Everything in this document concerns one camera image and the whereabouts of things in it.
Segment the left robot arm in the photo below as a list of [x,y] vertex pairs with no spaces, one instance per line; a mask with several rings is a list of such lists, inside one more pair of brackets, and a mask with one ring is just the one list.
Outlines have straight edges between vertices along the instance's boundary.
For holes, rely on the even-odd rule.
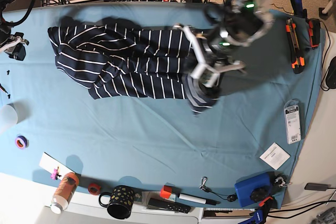
[[194,59],[186,68],[186,90],[193,96],[208,95],[218,85],[221,76],[229,71],[244,72],[245,63],[232,58],[238,47],[250,44],[268,33],[274,23],[270,12],[272,0],[226,0],[221,6],[209,6],[216,10],[218,19],[205,13],[214,24],[206,35],[201,35],[191,26],[176,24],[191,42]]

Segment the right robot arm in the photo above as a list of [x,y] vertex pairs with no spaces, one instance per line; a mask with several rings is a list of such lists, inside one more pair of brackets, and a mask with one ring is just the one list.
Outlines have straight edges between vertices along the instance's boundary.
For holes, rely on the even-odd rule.
[[[5,10],[8,4],[15,0],[1,0],[1,12]],[[1,52],[5,52],[11,59],[23,61],[26,57],[25,46],[29,45],[29,41],[24,39],[24,33],[16,32],[12,34],[12,28],[22,24],[31,13],[36,0],[31,0],[30,5],[23,16],[17,22],[7,22],[1,16]]]

